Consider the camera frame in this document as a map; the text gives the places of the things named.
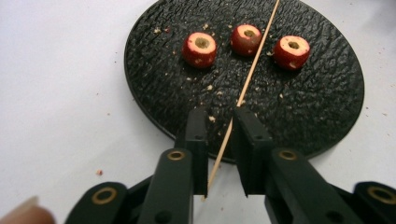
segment black plastic part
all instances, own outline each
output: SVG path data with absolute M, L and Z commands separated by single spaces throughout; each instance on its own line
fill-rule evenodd
M 127 188 L 106 182 L 89 189 L 71 211 L 65 224 L 118 224 L 128 220 Z
M 146 199 L 147 192 L 149 190 L 149 184 L 151 183 L 152 176 L 146 178 L 140 183 L 134 185 L 128 189 L 128 204 L 131 208 L 129 212 L 128 224 L 136 224 L 139 219 L 140 212 L 142 211 L 143 203 Z
M 207 195 L 208 144 L 206 134 L 207 114 L 203 108 L 190 111 L 184 148 L 192 154 L 194 194 Z
M 276 186 L 278 192 L 274 195 L 267 192 L 267 196 L 279 199 L 281 195 L 290 210 L 292 223 L 362 223 L 303 154 L 290 148 L 276 148 L 268 159 L 270 175 L 266 183 Z M 282 217 L 271 219 L 282 223 Z
M 192 195 L 191 153 L 166 150 L 151 178 L 137 223 L 192 223 Z
M 230 146 L 245 194 L 264 194 L 263 158 L 274 143 L 256 116 L 244 107 L 234 110 Z
M 366 223 L 396 223 L 396 190 L 376 182 L 361 182 L 353 192 L 356 212 Z

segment food crumb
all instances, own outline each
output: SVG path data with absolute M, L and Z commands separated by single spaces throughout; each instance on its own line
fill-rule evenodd
M 97 174 L 97 175 L 102 175 L 102 174 L 103 174 L 103 170 L 97 170 L 97 171 L 96 171 L 96 174 Z
M 158 27 L 155 27 L 154 34 L 160 34 L 160 33 L 161 33 L 161 29 Z
M 209 116 L 209 120 L 210 120 L 211 122 L 216 122 L 216 118 L 213 117 L 213 116 Z

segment screw hole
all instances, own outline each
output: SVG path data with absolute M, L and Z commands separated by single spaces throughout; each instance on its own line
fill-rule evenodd
M 297 155 L 289 150 L 282 150 L 279 152 L 279 157 L 288 161 L 295 161 L 297 160 Z
M 168 154 L 168 159 L 171 161 L 180 161 L 186 156 L 182 151 L 172 151 Z
M 169 211 L 161 211 L 155 215 L 155 221 L 157 223 L 168 223 L 172 220 L 172 213 Z
M 326 217 L 330 220 L 330 222 L 333 223 L 342 223 L 344 222 L 344 217 L 338 212 L 335 211 L 329 211 L 326 213 Z

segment red apple skin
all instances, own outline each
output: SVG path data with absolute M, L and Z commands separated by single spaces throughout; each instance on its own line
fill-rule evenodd
M 203 38 L 208 41 L 207 48 L 199 48 L 195 43 L 197 38 Z M 195 68 L 208 68 L 214 62 L 217 54 L 216 41 L 211 35 L 204 33 L 193 33 L 184 40 L 181 55 L 189 65 Z
M 252 32 L 252 36 L 246 35 L 245 31 Z M 241 56 L 250 57 L 256 52 L 262 42 L 262 33 L 253 25 L 242 24 L 233 29 L 231 34 L 231 48 Z
M 298 49 L 289 46 L 289 42 L 299 44 Z M 276 64 L 286 70 L 295 71 L 303 67 L 309 57 L 310 47 L 302 37 L 286 35 L 280 38 L 274 47 L 274 60 Z

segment brass screw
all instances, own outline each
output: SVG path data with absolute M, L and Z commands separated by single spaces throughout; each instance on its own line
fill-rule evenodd
M 110 193 L 110 195 L 106 198 L 101 198 L 99 197 L 100 194 L 108 192 Z M 102 189 L 99 189 L 98 191 L 96 191 L 93 195 L 92 195 L 92 202 L 95 204 L 105 204 L 105 203 L 110 203 L 111 201 L 113 201 L 117 196 L 117 191 L 111 187 L 105 187 Z
M 388 189 L 371 186 L 367 191 L 370 196 L 379 200 L 381 203 L 396 204 L 396 194 Z

